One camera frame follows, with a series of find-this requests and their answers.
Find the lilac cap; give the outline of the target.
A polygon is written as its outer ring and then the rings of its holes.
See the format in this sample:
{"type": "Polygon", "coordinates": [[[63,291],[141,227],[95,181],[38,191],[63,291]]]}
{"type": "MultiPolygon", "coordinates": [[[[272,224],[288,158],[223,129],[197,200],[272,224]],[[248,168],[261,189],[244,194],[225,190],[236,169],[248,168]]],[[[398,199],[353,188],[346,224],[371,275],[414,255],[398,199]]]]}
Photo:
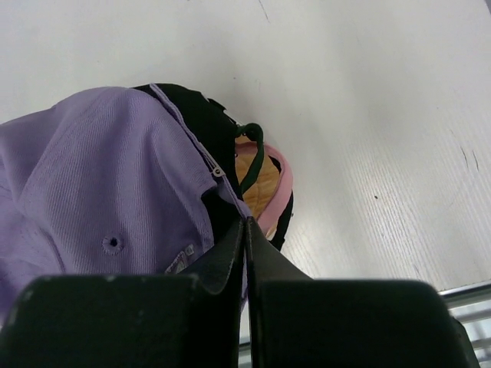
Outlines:
{"type": "Polygon", "coordinates": [[[1,125],[1,319],[35,279],[175,274],[250,211],[162,91],[78,92],[1,125]]]}

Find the wooden hat stand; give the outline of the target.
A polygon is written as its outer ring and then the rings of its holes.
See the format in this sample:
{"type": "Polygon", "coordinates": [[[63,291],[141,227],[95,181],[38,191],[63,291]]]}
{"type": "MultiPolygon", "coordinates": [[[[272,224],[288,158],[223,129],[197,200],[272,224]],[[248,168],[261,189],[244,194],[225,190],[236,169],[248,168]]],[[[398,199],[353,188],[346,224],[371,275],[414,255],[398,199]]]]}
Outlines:
{"type": "MultiPolygon", "coordinates": [[[[245,136],[235,139],[235,149],[236,175],[239,182],[242,182],[258,150],[256,143],[245,136]]],[[[281,166],[273,163],[275,159],[276,151],[270,145],[265,144],[265,155],[259,174],[252,186],[242,195],[243,201],[249,207],[255,219],[258,219],[265,211],[278,187],[281,166]]]]}

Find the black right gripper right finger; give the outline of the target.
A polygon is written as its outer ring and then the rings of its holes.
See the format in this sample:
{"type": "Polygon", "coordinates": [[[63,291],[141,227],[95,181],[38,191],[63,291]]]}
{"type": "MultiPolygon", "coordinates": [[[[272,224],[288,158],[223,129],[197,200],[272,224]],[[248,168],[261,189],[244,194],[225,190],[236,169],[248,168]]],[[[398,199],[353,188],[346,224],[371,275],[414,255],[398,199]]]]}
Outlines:
{"type": "Polygon", "coordinates": [[[476,367],[463,325],[427,283],[313,279],[245,223],[255,367],[476,367]]]}

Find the dark green cap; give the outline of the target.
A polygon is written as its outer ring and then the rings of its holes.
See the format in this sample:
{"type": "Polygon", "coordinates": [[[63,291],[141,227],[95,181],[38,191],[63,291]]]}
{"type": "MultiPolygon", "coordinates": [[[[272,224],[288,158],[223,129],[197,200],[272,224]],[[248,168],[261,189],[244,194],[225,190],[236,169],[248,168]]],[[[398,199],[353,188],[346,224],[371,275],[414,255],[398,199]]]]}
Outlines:
{"type": "Polygon", "coordinates": [[[242,194],[245,194],[256,182],[265,156],[264,133],[257,123],[247,123],[238,126],[236,129],[236,138],[246,136],[252,143],[255,143],[256,154],[249,166],[247,173],[239,184],[242,194]]]}

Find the black cap gold logo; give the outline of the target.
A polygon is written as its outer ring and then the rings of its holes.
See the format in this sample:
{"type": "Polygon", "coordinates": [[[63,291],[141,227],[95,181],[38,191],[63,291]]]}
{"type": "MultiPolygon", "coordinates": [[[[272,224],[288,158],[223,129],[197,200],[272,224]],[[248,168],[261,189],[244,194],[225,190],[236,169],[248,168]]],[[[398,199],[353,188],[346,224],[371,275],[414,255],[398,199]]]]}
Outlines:
{"type": "MultiPolygon", "coordinates": [[[[215,100],[204,97],[199,91],[190,90],[177,84],[156,84],[154,86],[147,84],[138,86],[136,89],[154,98],[158,98],[157,92],[159,90],[165,94],[177,108],[189,130],[218,163],[233,192],[239,199],[243,200],[235,169],[236,129],[241,125],[227,115],[226,108],[215,100]]],[[[280,215],[279,227],[267,237],[278,250],[282,248],[285,242],[292,210],[293,187],[287,208],[280,215]]]]}

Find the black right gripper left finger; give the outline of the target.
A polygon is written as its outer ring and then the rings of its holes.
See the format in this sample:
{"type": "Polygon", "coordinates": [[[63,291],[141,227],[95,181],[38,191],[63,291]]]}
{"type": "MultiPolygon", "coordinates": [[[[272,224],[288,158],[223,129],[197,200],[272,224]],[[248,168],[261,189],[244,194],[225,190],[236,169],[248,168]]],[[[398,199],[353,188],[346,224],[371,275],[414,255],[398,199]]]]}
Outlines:
{"type": "Polygon", "coordinates": [[[3,367],[235,367],[245,223],[172,275],[46,276],[1,332],[3,367]]]}

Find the pink cap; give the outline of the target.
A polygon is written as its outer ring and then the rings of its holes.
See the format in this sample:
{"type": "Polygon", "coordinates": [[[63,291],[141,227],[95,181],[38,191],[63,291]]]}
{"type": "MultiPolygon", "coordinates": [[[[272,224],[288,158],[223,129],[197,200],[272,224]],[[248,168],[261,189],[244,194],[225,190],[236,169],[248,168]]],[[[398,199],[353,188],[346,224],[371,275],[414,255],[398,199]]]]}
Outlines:
{"type": "Polygon", "coordinates": [[[280,215],[287,208],[293,187],[293,175],[288,161],[276,148],[274,148],[274,150],[276,151],[276,159],[273,161],[273,163],[281,166],[280,180],[278,181],[276,192],[271,198],[271,201],[267,205],[265,211],[259,216],[259,218],[256,218],[262,233],[266,237],[273,234],[279,227],[278,223],[280,215]]]}

